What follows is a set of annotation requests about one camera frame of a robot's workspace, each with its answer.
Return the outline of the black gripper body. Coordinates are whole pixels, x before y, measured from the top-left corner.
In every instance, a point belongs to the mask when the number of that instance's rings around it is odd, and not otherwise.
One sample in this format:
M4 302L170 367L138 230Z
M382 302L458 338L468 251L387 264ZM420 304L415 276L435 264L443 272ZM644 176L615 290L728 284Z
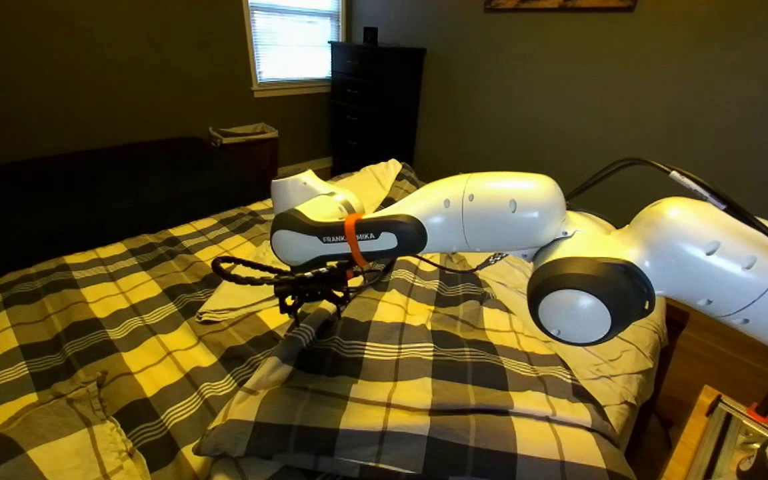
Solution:
M311 312L339 315L351 298L348 279L343 267L294 268L274 279L276 307L296 326Z

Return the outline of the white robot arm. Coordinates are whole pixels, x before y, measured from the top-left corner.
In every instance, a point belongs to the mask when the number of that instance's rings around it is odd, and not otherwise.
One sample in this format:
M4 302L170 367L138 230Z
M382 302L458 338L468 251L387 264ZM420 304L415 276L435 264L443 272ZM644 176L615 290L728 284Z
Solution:
M272 251L287 267L364 264L410 252L522 252L531 319L588 346L659 298L708 315L768 346L768 222L690 182L614 227L566 204L544 174L458 174L382 202L372 184L311 170L272 184Z

